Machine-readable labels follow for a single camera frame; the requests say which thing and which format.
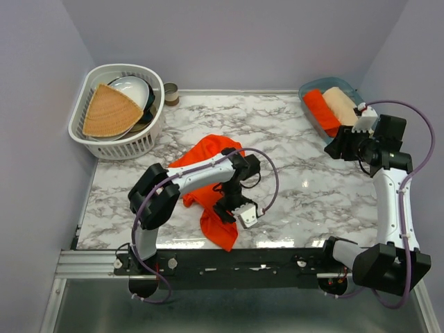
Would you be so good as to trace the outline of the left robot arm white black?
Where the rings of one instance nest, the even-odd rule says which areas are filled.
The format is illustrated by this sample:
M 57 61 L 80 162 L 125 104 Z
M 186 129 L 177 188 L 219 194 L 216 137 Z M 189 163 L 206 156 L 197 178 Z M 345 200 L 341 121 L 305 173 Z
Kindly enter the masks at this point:
M 260 161 L 255 155 L 243 156 L 234 148 L 188 166 L 165 169 L 159 163 L 151 165 L 128 194 L 130 210 L 137 217 L 130 266 L 139 274 L 153 268 L 159 227 L 170 219 L 180 198 L 208 185 L 212 194 L 221 194 L 210 209 L 223 223 L 238 221 L 245 228 L 255 225 L 258 205 L 242 194 L 241 182 L 259 172 Z

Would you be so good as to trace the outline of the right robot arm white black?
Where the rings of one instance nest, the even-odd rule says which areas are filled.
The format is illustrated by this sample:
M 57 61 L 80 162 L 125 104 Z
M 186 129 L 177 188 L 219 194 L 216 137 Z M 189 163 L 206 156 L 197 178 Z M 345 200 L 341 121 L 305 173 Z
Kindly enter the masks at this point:
M 364 162 L 369 167 L 377 195 L 375 245 L 330 237 L 319 255 L 329 272 L 345 266 L 353 282 L 361 287 L 403 296 L 431 268 L 431 257 L 420 251 L 413 229 L 410 205 L 412 157 L 401 151 L 405 119 L 361 113 L 353 126 L 341 126 L 325 147 L 334 159 Z

